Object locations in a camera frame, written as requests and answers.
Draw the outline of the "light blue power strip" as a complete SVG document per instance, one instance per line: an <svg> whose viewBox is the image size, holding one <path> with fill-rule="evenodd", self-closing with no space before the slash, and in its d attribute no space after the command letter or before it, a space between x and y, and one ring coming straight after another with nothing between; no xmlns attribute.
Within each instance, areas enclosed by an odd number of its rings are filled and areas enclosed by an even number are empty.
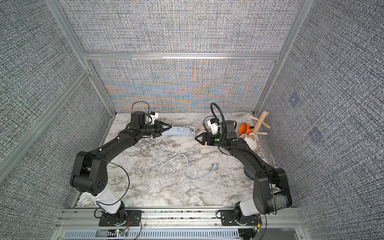
<svg viewBox="0 0 384 240"><path fill-rule="evenodd" d="M183 127L171 127L169 130L166 130L164 133L162 133L162 141L163 141L163 143L165 143L165 147L161 147L159 142L156 140L156 143L159 147L157 154L156 154L157 167L163 167L163 166L171 163L173 160L176 160L177 158L183 158L186 160L186 168L185 168L184 175L185 175L185 178L189 181L203 180L203 179L209 177L213 172L217 171L219 169L219 164L214 163L212 169L206 175L199 177L199 178L190 178L188 176L188 170L189 170L190 163L189 163L188 157L185 154L177 154L174 157L170 158L169 160L165 161L164 163L159 162L160 152L165 150L168 147L168 142L165 140L165 136L186 137L188 139L192 139L196 136L196 132L197 132L196 128L187 125L187 126L183 126Z"/></svg>

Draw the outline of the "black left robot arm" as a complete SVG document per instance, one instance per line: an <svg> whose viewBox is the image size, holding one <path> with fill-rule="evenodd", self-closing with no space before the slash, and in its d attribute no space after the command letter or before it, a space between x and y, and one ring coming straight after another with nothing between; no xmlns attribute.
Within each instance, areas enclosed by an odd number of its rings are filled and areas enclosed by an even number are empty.
<svg viewBox="0 0 384 240"><path fill-rule="evenodd" d="M115 138L92 151L81 151L76 155L70 185L81 193L91 195L105 214L124 220L126 214L123 202L107 186L107 166L141 139L158 138L171 128L171 125L159 121L155 112L131 113L131 121Z"/></svg>

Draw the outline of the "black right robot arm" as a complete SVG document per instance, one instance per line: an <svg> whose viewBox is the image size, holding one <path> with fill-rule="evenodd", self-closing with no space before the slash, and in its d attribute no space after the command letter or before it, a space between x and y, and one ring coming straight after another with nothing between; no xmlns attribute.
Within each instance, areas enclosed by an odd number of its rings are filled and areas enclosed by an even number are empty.
<svg viewBox="0 0 384 240"><path fill-rule="evenodd" d="M257 214L275 214L277 211L291 207L292 197L286 172L274 168L263 161L250 149L247 142L231 136L229 139L213 137L202 133L195 140L204 146L217 146L228 151L239 160L254 180L252 197L241 201L235 207L238 215L248 217Z"/></svg>

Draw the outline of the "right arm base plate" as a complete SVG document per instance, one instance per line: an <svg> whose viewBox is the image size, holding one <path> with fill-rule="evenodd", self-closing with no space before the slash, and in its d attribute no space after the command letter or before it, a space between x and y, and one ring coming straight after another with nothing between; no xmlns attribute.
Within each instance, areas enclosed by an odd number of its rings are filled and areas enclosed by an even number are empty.
<svg viewBox="0 0 384 240"><path fill-rule="evenodd" d="M261 226L263 223L261 216L244 216L238 210L218 210L216 217L221 220L223 226Z"/></svg>

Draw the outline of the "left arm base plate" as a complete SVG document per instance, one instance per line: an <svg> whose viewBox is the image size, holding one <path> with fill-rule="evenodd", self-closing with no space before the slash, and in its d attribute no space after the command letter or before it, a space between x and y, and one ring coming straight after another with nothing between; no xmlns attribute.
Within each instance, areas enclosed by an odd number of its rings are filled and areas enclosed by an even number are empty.
<svg viewBox="0 0 384 240"><path fill-rule="evenodd" d="M109 214L102 211L99 221L99 227L139 227L142 211L140 210L125 210L116 214Z"/></svg>

